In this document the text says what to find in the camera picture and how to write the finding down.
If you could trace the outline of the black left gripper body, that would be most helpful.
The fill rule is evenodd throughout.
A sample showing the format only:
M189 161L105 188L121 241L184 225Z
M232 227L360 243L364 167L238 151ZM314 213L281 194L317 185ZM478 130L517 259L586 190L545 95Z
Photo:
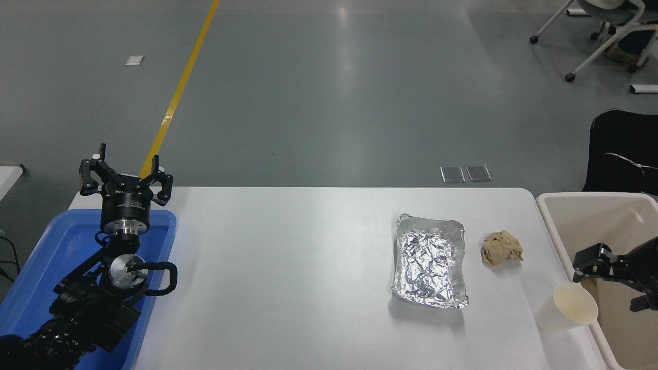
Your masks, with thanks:
M130 178L119 183L107 182L102 185L102 223L113 223L122 219L150 222L153 192L146 186L136 188L137 184L138 180Z

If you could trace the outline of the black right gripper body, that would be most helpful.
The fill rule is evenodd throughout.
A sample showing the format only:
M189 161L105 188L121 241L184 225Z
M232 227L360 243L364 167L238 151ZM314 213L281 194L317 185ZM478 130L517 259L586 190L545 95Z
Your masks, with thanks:
M657 293L657 237L644 242L627 253L627 267L633 281L632 288L644 293Z

